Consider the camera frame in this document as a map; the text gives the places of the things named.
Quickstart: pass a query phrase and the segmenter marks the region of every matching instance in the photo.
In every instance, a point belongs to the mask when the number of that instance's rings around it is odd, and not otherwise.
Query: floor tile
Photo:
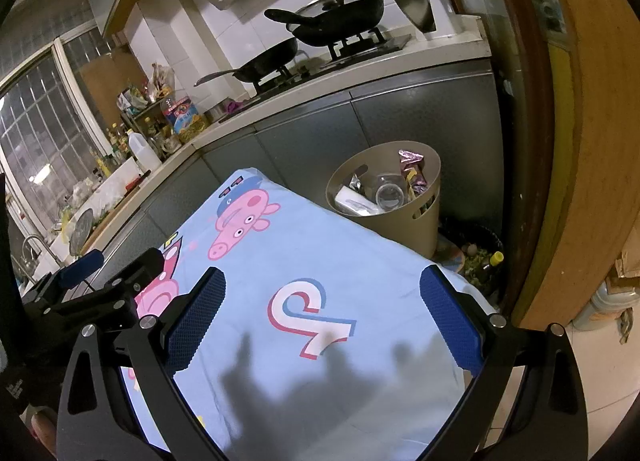
[[[507,387],[504,390],[504,395],[500,401],[500,405],[498,405],[498,409],[495,411],[494,421],[491,424],[492,428],[502,428],[507,422],[507,418],[509,417],[509,413],[513,407],[513,402],[518,394],[518,388],[520,387],[520,380],[522,380],[523,373],[523,365],[513,368],[511,377],[507,382]]]
[[[638,392],[587,414],[589,424],[589,457],[594,455],[625,417]]]
[[[602,329],[574,329],[573,348],[587,412],[596,411],[640,389],[640,331],[620,345],[615,322]]]

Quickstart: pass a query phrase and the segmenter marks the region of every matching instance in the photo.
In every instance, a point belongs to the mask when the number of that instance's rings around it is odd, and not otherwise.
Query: cartoon pig
[[[178,296],[178,283],[172,279],[180,256],[182,238],[164,251],[164,271],[136,296],[138,317],[159,316],[174,297]]]
[[[209,248],[209,259],[212,261],[224,257],[249,230],[254,229],[258,232],[266,230],[270,223],[267,219],[261,219],[260,216],[273,214],[280,208],[277,203],[269,204],[269,194],[261,188],[248,190],[234,198],[230,198],[231,203],[227,204],[228,200],[225,200],[221,204],[226,206],[222,213],[219,209],[216,230],[220,234]]]

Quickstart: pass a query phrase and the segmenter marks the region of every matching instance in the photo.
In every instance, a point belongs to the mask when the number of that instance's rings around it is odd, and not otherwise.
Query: gas stove
[[[390,38],[385,40],[378,29],[372,30],[375,38],[363,38],[358,36],[355,42],[343,41],[340,48],[336,48],[333,44],[329,47],[329,53],[332,60],[321,66],[308,69],[304,65],[299,66],[297,70],[281,69],[280,74],[275,78],[271,78],[263,83],[255,84],[257,94],[242,102],[242,106],[232,113],[223,115],[218,122],[224,122],[247,109],[254,107],[261,102],[267,101],[285,91],[289,91],[294,87],[305,84],[318,77],[332,73],[354,64],[359,64],[366,60],[376,58],[388,53],[394,53],[402,50],[411,40],[411,35],[403,35],[402,37]]]

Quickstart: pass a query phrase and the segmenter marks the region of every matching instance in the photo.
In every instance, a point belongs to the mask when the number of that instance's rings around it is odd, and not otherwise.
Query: blue gripper pad
[[[172,376],[186,369],[225,300],[225,274],[210,267],[188,294],[190,300],[166,335],[165,370]]]
[[[433,264],[420,276],[420,296],[426,304],[458,367],[476,377],[482,369],[482,337],[456,300],[456,291]]]
[[[104,256],[100,250],[87,252],[60,271],[60,287],[63,289],[76,287],[89,275],[98,271],[103,264]]]

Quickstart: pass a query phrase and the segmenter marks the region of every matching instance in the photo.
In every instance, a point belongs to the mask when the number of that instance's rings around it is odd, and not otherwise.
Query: faucet
[[[36,239],[36,241],[38,241],[44,247],[44,249],[49,252],[49,255],[53,257],[53,259],[56,261],[59,267],[65,267],[65,263],[63,263],[58,258],[58,256],[55,253],[53,253],[53,251],[51,251],[51,248],[49,248],[49,245],[47,245],[46,242],[44,242],[44,239],[37,234],[29,234],[27,235],[27,237],[24,238],[24,241],[22,242],[22,260],[23,261],[25,262],[27,261],[27,258],[24,256],[24,245],[27,244],[31,239]]]

